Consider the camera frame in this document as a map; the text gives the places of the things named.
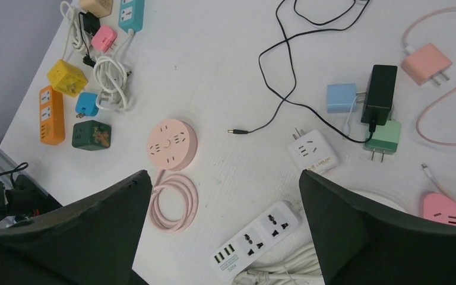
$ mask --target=white table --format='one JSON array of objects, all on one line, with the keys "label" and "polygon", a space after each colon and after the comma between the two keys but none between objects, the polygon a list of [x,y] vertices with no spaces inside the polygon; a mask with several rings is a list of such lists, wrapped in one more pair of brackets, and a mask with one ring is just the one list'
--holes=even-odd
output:
[{"label": "white table", "polygon": [[[329,19],[350,1],[306,1],[300,7],[317,20]],[[425,106],[456,86],[456,14],[431,19],[410,35],[413,46],[434,42],[454,61],[452,78],[440,88],[417,86],[399,69],[394,97],[394,118],[403,123],[397,153],[384,162],[371,161],[371,153],[342,140],[307,110],[285,105],[277,119],[252,135],[229,135],[226,130],[251,129],[265,123],[278,99],[265,87],[258,69],[261,51],[281,41],[275,19],[280,1],[154,1],[145,3],[144,29],[138,32],[124,56],[132,68],[132,109],[127,113],[100,112],[96,120],[112,125],[112,145],[105,151],[83,151],[71,146],[73,124],[89,120],[75,117],[76,100],[64,97],[66,140],[57,146],[39,142],[38,92],[48,85],[47,71],[61,55],[66,22],[57,32],[30,88],[1,144],[17,163],[31,164],[28,173],[63,205],[101,191],[113,183],[147,169],[157,169],[147,159],[145,143],[152,127],[166,118],[191,124],[199,147],[194,161],[182,171],[198,187],[199,209],[184,232],[165,234],[146,222],[134,261],[134,270],[151,285],[221,284],[207,259],[252,219],[277,200],[288,200],[306,221],[300,200],[300,172],[286,153],[294,128],[320,129],[336,149],[341,165],[326,177],[345,187],[369,188],[390,193],[405,201],[414,214],[420,197],[432,185],[420,164],[427,163],[445,186],[456,191],[456,148],[438,147],[423,141],[414,124]],[[373,64],[399,65],[404,55],[400,37],[421,15],[456,1],[373,0],[360,21],[342,33],[313,34],[292,41],[298,87],[292,98],[317,108],[341,128],[345,113],[327,114],[327,84],[366,87]],[[103,19],[117,27],[113,14]],[[356,7],[338,27],[349,23]],[[289,35],[311,29],[292,13],[292,0],[284,4],[281,17]],[[118,30],[116,44],[126,34]],[[70,62],[81,66],[80,55]],[[279,91],[292,84],[284,46],[264,58],[268,79]],[[89,67],[82,67],[91,76]],[[87,91],[99,91],[90,80]],[[351,135],[363,138],[366,126],[353,115]],[[423,123],[433,138],[456,140],[456,96],[437,106]],[[171,190],[160,201],[164,212],[179,217],[182,200]],[[276,262],[311,241],[306,223],[258,263]]]}]

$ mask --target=metal prong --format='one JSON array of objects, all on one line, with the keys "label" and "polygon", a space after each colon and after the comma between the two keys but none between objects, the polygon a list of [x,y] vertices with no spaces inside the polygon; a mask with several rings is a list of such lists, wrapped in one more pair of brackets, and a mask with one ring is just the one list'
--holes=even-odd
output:
[{"label": "metal prong", "polygon": [[430,79],[431,79],[431,81],[433,81],[433,82],[434,82],[434,84],[436,84],[437,86],[440,86],[440,85],[441,85],[441,82],[439,82],[439,80],[437,80],[437,79],[436,79],[436,77],[434,77],[434,76],[431,76],[431,78],[430,78]]},{"label": "metal prong", "polygon": [[446,75],[443,71],[440,71],[439,75],[441,75],[441,77],[447,81],[450,80],[450,77],[448,77],[448,75]]}]

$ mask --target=blue power strip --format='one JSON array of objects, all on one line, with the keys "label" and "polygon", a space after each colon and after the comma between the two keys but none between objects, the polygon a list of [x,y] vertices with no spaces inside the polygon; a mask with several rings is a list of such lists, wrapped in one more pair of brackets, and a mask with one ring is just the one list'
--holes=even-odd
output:
[{"label": "blue power strip", "polygon": [[138,32],[143,29],[144,0],[121,0],[119,6],[118,26],[125,32],[132,29]]}]

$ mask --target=blue plug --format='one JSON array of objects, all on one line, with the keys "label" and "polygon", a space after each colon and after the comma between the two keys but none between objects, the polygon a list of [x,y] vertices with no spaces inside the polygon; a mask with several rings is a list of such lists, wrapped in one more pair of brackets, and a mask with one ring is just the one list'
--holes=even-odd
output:
[{"label": "blue plug", "polygon": [[355,83],[328,85],[326,102],[328,113],[348,113],[352,102],[356,98],[357,87]]},{"label": "blue plug", "polygon": [[118,26],[128,33],[129,29],[138,32],[143,29],[144,0],[121,0]]},{"label": "blue plug", "polygon": [[78,102],[76,103],[76,117],[82,118],[84,116],[94,117],[99,112],[99,108],[95,104],[97,100],[97,94],[82,92],[78,97]]}]

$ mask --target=pink round power strip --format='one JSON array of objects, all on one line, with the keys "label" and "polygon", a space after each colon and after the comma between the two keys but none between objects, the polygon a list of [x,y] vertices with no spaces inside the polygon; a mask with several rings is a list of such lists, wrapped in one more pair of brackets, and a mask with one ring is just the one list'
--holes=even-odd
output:
[{"label": "pink round power strip", "polygon": [[197,136],[187,123],[166,119],[151,131],[147,151],[149,159],[159,169],[181,170],[197,153]]},{"label": "pink round power strip", "polygon": [[[180,174],[170,175],[161,181],[165,170],[177,171],[187,167],[197,153],[197,136],[187,124],[176,119],[166,119],[156,125],[148,138],[148,157],[158,167],[153,187],[149,214],[151,222],[165,232],[185,230],[195,218],[198,209],[198,194],[193,182]],[[185,202],[181,219],[171,221],[160,211],[159,195],[165,188],[178,191]]]}]

